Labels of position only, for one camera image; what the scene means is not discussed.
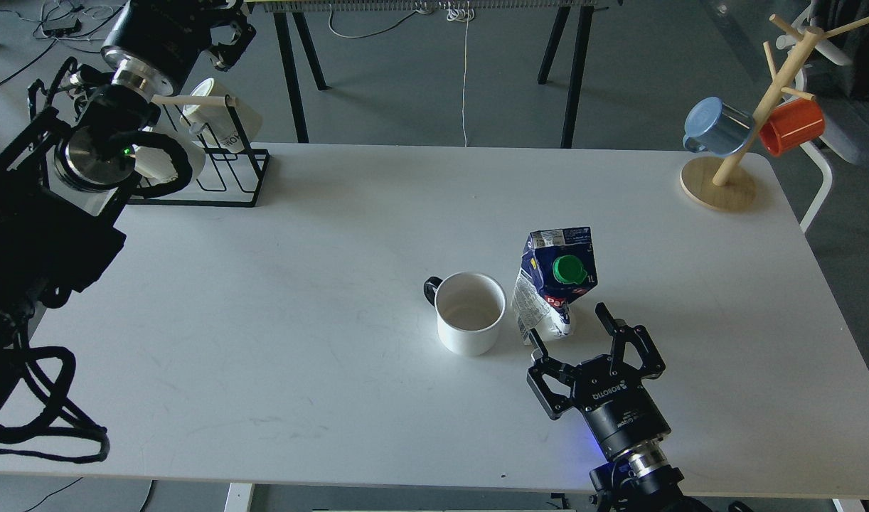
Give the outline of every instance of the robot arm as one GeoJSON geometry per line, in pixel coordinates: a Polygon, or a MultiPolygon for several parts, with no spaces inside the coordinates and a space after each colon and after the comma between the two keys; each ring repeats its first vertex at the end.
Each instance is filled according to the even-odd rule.
{"type": "Polygon", "coordinates": [[[78,67],[70,58],[48,90],[40,80],[29,87],[31,123],[0,154],[0,410],[21,380],[44,408],[25,425],[0,425],[0,444],[54,435],[91,440],[100,448],[83,457],[5,447],[0,447],[0,454],[76,463],[102,461],[109,454],[106,428],[68,399],[73,354],[62,347],[31,348],[28,322],[38,302],[60,307],[71,292],[81,292],[100,278],[124,244],[125,235],[113,224],[132,195],[159,197],[180,191],[191,181],[191,165],[178,142],[142,130],[159,117],[152,97],[178,94],[201,52],[209,52],[221,71],[238,61],[255,37],[242,3],[130,0],[100,50],[112,66],[111,73],[78,67]],[[214,45],[210,29],[216,26],[232,27],[233,41],[214,45]],[[74,126],[58,119],[52,107],[64,83],[80,93],[74,126]],[[45,104],[37,113],[36,97],[41,92],[45,104]],[[139,188],[133,146],[164,150],[175,168],[175,179],[139,188]],[[50,191],[45,162],[51,152],[54,175],[71,188],[112,192],[99,214],[85,213],[50,191]],[[62,364],[55,379],[38,365],[52,358],[62,364]],[[57,418],[70,426],[52,427],[57,418]]]}

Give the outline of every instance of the black wire rack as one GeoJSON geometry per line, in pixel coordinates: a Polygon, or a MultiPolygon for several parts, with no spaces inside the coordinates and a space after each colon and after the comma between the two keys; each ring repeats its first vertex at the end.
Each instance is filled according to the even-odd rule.
{"type": "MultiPolygon", "coordinates": [[[[174,204],[185,206],[220,206],[220,207],[243,207],[255,206],[258,195],[261,193],[263,179],[267,171],[267,163],[270,161],[270,153],[266,149],[252,148],[252,144],[242,127],[242,120],[236,113],[235,107],[230,104],[230,97],[226,97],[226,110],[233,121],[236,131],[242,137],[244,151],[232,153],[229,149],[213,148],[203,136],[204,131],[209,131],[213,140],[219,140],[209,123],[204,125],[204,130],[198,133],[197,140],[207,156],[204,168],[197,179],[193,179],[188,187],[159,198],[132,197],[129,204],[174,204]]],[[[185,116],[184,111],[178,105],[174,105],[179,119],[184,119],[188,126],[191,121],[185,116]]],[[[177,127],[172,120],[172,114],[167,105],[162,106],[164,114],[169,120],[172,129],[187,133],[185,127],[177,127]]],[[[141,187],[155,185],[147,178],[141,180],[141,187]]]]}

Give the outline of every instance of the white table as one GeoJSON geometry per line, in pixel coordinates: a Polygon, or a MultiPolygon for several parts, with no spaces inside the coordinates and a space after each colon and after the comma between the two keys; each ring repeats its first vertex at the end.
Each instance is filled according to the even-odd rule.
{"type": "Polygon", "coordinates": [[[604,460],[542,411],[513,325],[455,356],[422,298],[459,271],[510,292],[529,231],[588,225],[598,286],[549,350],[606,353],[598,301],[648,326],[686,493],[869,498],[868,371],[762,156],[752,210],[723,214],[681,191],[687,153],[270,149],[252,210],[128,207],[125,249],[37,330],[77,354],[107,461],[0,471],[590,491],[604,460]]]}

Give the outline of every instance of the orange mug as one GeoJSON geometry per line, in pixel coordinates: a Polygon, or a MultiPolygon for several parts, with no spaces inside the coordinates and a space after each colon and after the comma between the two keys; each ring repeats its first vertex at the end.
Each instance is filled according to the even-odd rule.
{"type": "Polygon", "coordinates": [[[823,111],[817,102],[800,97],[773,110],[767,123],[760,129],[760,142],[772,156],[779,156],[809,140],[817,139],[823,135],[826,126],[823,111]]]}

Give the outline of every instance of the table leg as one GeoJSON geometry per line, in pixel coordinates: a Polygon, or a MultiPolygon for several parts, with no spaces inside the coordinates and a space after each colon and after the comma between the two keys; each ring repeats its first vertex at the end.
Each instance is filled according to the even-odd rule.
{"type": "Polygon", "coordinates": [[[864,503],[858,499],[834,499],[836,512],[864,512],[864,503]]]}
{"type": "Polygon", "coordinates": [[[593,25],[594,6],[580,7],[577,21],[577,41],[574,43],[574,64],[570,69],[570,85],[567,89],[567,109],[564,113],[564,131],[561,133],[561,148],[570,149],[574,143],[574,126],[577,124],[577,108],[580,107],[580,88],[583,85],[583,68],[587,62],[587,45],[593,25]]]}
{"type": "Polygon", "coordinates": [[[311,67],[311,74],[314,75],[314,84],[317,85],[318,91],[329,90],[330,87],[327,87],[327,82],[324,81],[324,73],[321,72],[318,54],[314,51],[314,41],[311,39],[311,32],[308,32],[308,22],[305,21],[305,13],[292,13],[292,20],[295,21],[295,29],[302,40],[302,47],[305,48],[308,66],[311,67]]]}
{"type": "Polygon", "coordinates": [[[558,52],[558,43],[561,42],[568,14],[570,14],[570,7],[558,7],[555,25],[551,27],[551,36],[548,36],[548,46],[545,47],[545,55],[542,57],[542,67],[539,68],[539,78],[536,79],[539,85],[544,85],[548,81],[548,72],[551,71],[552,62],[555,62],[555,53],[558,52]]]}
{"type": "Polygon", "coordinates": [[[295,58],[292,56],[292,39],[289,37],[289,24],[286,13],[273,13],[276,38],[279,43],[279,57],[282,59],[282,72],[289,91],[289,104],[292,106],[292,121],[295,123],[295,137],[298,142],[308,142],[308,127],[305,126],[305,111],[302,107],[302,94],[299,91],[299,78],[295,72],[295,58]]]}
{"type": "Polygon", "coordinates": [[[226,508],[224,512],[248,512],[252,508],[252,495],[255,493],[255,484],[231,483],[229,494],[226,495],[226,508]]]}

